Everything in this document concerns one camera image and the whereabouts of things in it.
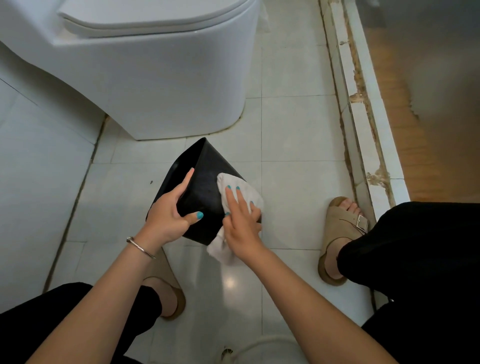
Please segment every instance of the silver bangle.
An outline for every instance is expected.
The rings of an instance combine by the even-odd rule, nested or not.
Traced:
[[[127,238],[127,243],[130,243],[130,244],[135,245],[138,249],[140,249],[142,252],[144,252],[145,254],[147,254],[150,258],[156,259],[156,256],[155,256],[155,255],[151,255],[149,252],[146,252],[140,245],[138,245],[136,242],[134,242],[132,236],[129,236],[129,237]]]

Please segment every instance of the foot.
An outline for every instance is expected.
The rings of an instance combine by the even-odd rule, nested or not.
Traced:
[[[357,216],[362,215],[362,212],[358,205],[349,198],[342,201],[342,203],[338,207],[352,212]],[[331,242],[328,246],[327,255],[325,257],[325,271],[331,278],[340,279],[343,277],[343,275],[338,271],[336,259],[338,257],[338,253],[340,253],[340,250],[351,241],[352,240],[349,238],[338,238]]]
[[[175,313],[178,300],[175,292],[172,289],[172,286],[157,277],[149,277],[144,279],[142,285],[152,287],[158,294],[160,303],[162,303],[162,313],[160,316],[168,317]]]

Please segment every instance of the black trash can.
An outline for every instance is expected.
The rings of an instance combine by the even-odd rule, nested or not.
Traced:
[[[173,163],[153,202],[180,184],[192,167],[195,172],[177,202],[177,210],[180,216],[195,211],[204,213],[204,217],[190,226],[183,236],[208,245],[222,227],[225,216],[216,177],[219,173],[228,173],[242,179],[243,177],[213,148],[207,138],[202,138]]]

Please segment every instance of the forearm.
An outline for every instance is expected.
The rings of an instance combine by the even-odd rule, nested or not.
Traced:
[[[28,363],[110,363],[150,261],[127,245]]]
[[[374,339],[266,248],[246,261],[310,363],[396,363]]]

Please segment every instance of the toilet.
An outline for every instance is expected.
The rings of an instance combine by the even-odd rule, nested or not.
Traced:
[[[245,103],[260,0],[3,0],[0,41],[133,138],[231,126]]]

